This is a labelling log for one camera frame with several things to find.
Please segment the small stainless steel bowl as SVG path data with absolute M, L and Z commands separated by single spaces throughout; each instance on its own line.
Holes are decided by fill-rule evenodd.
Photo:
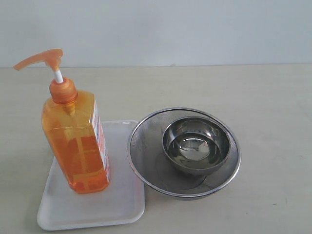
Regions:
M 170 164 L 177 170 L 207 176 L 219 170 L 228 159 L 230 133 L 208 117 L 181 117 L 165 129 L 162 148 Z

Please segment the orange pump soap bottle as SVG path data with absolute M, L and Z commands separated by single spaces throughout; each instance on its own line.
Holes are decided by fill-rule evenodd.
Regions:
M 42 128 L 69 184 L 78 194 L 103 191 L 110 183 L 110 166 L 95 95 L 78 90 L 60 71 L 61 49 L 30 56 L 14 65 L 21 70 L 44 62 L 54 73 L 51 97 L 42 109 Z

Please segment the steel mesh colander basket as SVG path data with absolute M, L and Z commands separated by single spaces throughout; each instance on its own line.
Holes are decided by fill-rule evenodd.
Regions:
M 212 174 L 183 173 L 173 167 L 164 154 L 162 137 L 165 129 L 174 120 L 187 116 L 211 118 L 230 133 L 229 157 Z M 159 110 L 142 119 L 129 136 L 127 155 L 131 168 L 144 184 L 180 200 L 197 200 L 220 191 L 235 178 L 241 164 L 240 147 L 230 128 L 206 112 L 186 107 Z

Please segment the white rectangular plastic tray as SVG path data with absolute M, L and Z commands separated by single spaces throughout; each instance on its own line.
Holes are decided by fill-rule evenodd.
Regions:
M 145 210 L 143 182 L 127 158 L 127 142 L 135 120 L 104 121 L 111 177 L 101 192 L 78 195 L 71 190 L 53 160 L 37 215 L 46 231 L 59 231 L 133 223 Z

